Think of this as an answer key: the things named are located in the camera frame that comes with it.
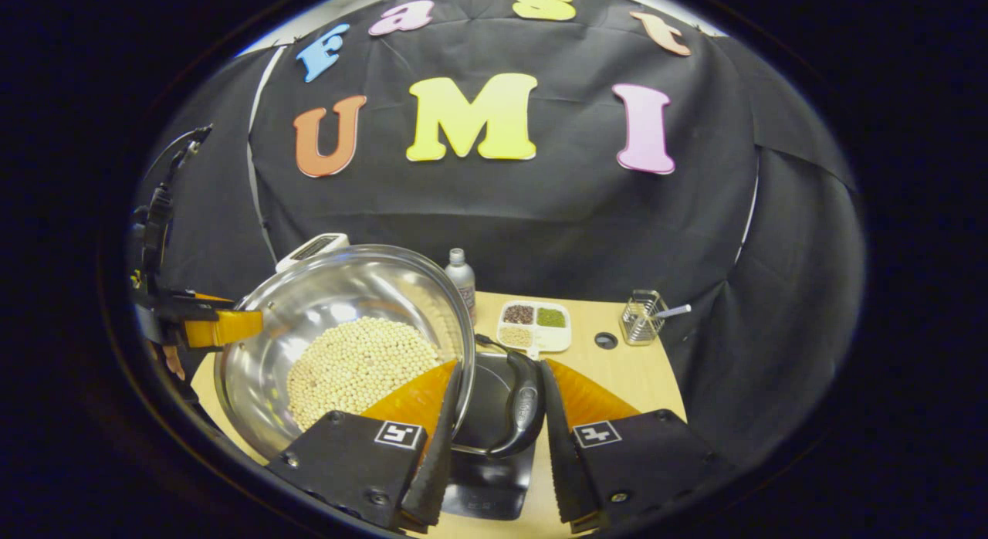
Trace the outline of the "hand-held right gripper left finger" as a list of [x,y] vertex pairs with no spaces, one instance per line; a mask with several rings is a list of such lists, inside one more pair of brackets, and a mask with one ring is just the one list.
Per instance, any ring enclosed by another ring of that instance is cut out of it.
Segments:
[[365,524],[427,532],[449,477],[460,376],[459,363],[447,362],[382,399],[370,416],[332,410],[268,470]]

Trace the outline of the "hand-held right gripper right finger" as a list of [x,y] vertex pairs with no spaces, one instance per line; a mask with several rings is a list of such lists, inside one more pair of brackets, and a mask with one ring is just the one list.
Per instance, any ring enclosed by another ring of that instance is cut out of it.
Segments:
[[714,450],[676,412],[643,412],[557,361],[540,364],[559,518],[575,534],[660,517],[714,480]]

